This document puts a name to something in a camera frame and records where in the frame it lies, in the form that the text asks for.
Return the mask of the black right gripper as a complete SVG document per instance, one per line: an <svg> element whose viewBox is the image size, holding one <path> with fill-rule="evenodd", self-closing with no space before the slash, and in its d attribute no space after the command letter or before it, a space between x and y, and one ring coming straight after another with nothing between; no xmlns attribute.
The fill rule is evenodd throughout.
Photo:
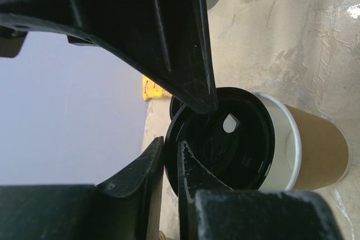
<svg viewBox="0 0 360 240"><path fill-rule="evenodd" d="M19 54L27 32L1 26L0 36L0 57L14 58Z"/></svg>

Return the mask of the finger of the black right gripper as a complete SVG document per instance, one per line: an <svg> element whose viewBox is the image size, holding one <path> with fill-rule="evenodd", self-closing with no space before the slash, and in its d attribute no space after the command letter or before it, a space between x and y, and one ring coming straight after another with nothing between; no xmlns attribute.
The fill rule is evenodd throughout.
<svg viewBox="0 0 360 240"><path fill-rule="evenodd" d="M78 38L194 111L218 108L206 0L1 0L1 25Z"/></svg>

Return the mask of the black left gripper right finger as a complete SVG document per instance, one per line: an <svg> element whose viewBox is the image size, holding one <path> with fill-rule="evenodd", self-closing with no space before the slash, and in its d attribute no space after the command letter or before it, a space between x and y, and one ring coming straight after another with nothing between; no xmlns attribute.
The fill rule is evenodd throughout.
<svg viewBox="0 0 360 240"><path fill-rule="evenodd" d="M341 239L326 201L308 191L234 191L178 146L181 239Z"/></svg>

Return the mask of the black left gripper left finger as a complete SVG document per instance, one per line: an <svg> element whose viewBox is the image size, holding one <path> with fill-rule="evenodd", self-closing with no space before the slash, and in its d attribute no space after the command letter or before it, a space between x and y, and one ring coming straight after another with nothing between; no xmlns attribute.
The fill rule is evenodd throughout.
<svg viewBox="0 0 360 240"><path fill-rule="evenodd" d="M1 186L2 239L157 239L163 137L98 185Z"/></svg>

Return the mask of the yellow snack bag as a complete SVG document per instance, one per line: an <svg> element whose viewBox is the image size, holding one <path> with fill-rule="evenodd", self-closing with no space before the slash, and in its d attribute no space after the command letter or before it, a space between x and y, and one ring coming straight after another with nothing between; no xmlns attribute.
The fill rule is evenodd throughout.
<svg viewBox="0 0 360 240"><path fill-rule="evenodd" d="M146 76L142 78L142 97L145 101L154 98L171 98L172 94Z"/></svg>

